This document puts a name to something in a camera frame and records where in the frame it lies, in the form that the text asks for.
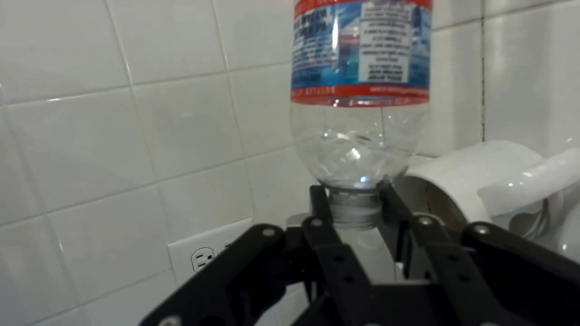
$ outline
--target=tile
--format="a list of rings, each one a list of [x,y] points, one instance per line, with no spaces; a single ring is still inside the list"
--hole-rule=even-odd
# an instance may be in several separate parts
[[[152,181],[127,91],[9,107],[49,210]]]
[[[421,154],[441,156],[482,140],[481,24],[433,35],[432,116]]]
[[[0,107],[0,225],[40,214],[31,180],[26,176],[13,134]]]
[[[133,82],[225,69],[210,0],[109,0]]]
[[[73,310],[69,314],[56,315],[35,326],[93,326],[93,325],[89,325],[89,319],[82,312]]]
[[[294,149],[249,160],[256,201],[256,218],[290,218],[310,212],[314,178],[307,172]]]
[[[172,281],[172,276],[162,274],[136,286],[98,299],[84,306],[82,310],[91,321],[91,326],[136,326],[174,290],[176,285]]]
[[[174,239],[252,218],[247,169],[234,163],[160,185]]]
[[[433,28],[450,28],[482,17],[481,0],[433,0]]]
[[[290,145],[290,67],[234,73],[230,80],[247,154]]]
[[[533,6],[546,6],[562,0],[484,0],[486,17],[490,15],[502,15],[510,11],[520,11]]]
[[[134,95],[160,178],[243,156],[225,76],[138,87]]]
[[[2,325],[24,326],[75,306],[73,285],[46,219],[0,229]]]
[[[544,156],[580,145],[580,2],[486,24],[486,136]]]
[[[49,216],[82,301],[169,268],[167,221],[156,189]]]
[[[102,0],[0,0],[0,71],[9,102],[127,85]]]
[[[288,64],[290,0],[214,0],[230,69]]]

